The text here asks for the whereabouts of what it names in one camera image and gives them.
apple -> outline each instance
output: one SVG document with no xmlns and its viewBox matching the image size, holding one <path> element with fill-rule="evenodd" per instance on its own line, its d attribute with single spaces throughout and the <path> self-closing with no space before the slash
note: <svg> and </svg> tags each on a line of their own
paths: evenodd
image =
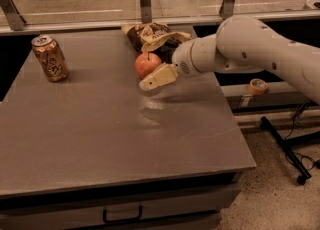
<svg viewBox="0 0 320 230">
<path fill-rule="evenodd" d="M 140 79 L 143 80 L 148 74 L 162 64 L 161 59 L 157 54 L 144 52 L 139 55 L 135 61 L 136 72 Z"/>
</svg>

black handle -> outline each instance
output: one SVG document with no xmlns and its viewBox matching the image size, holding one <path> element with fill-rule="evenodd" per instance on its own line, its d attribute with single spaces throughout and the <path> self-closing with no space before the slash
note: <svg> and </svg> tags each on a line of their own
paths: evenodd
<svg viewBox="0 0 320 230">
<path fill-rule="evenodd" d="M 128 219 L 119 219 L 119 220 L 108 220 L 107 219 L 107 210 L 103 210 L 103 215 L 102 215 L 102 219 L 103 219 L 103 222 L 105 224 L 128 224 L 128 223 L 134 223 L 134 222 L 137 222 L 141 219 L 142 217 L 142 206 L 139 205 L 139 213 L 138 213 L 138 216 L 136 217 L 133 217 L 133 218 L 128 218 Z"/>
</svg>

floor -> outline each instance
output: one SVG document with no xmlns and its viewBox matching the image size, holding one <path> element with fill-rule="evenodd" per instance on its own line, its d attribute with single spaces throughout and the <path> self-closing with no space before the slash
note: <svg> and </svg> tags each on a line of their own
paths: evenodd
<svg viewBox="0 0 320 230">
<path fill-rule="evenodd" d="M 13 0 L 29 24 L 140 18 L 139 0 Z M 152 0 L 154 17 L 217 15 L 222 0 Z M 301 10 L 306 0 L 236 0 L 235 12 Z M 6 25 L 0 11 L 0 25 Z M 257 169 L 240 179 L 242 192 L 228 209 L 222 210 L 219 230 L 319 230 L 320 169 L 298 185 L 299 173 L 287 161 L 272 136 L 260 129 L 267 117 L 283 137 L 290 134 L 291 109 L 236 114 Z M 304 112 L 290 137 L 319 131 L 320 109 Z M 296 152 L 320 159 L 320 141 L 297 147 Z"/>
</svg>

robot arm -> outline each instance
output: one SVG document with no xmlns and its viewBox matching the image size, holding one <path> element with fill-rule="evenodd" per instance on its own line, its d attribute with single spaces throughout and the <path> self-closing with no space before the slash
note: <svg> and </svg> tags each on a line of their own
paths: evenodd
<svg viewBox="0 0 320 230">
<path fill-rule="evenodd" d="M 172 56 L 170 69 L 177 74 L 168 81 L 162 76 L 162 85 L 175 81 L 174 76 L 178 75 L 267 70 L 320 104 L 320 49 L 291 41 L 248 16 L 230 17 L 216 34 L 180 45 Z M 142 89 L 150 89 L 148 78 L 156 81 L 157 70 L 141 81 Z"/>
</svg>

brown can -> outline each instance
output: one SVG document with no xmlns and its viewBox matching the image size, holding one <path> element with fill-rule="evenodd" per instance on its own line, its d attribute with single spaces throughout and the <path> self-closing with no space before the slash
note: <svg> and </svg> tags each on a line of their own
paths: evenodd
<svg viewBox="0 0 320 230">
<path fill-rule="evenodd" d="M 57 82 L 69 75 L 63 52 L 58 42 L 49 35 L 40 35 L 32 41 L 32 50 L 51 82 Z"/>
</svg>

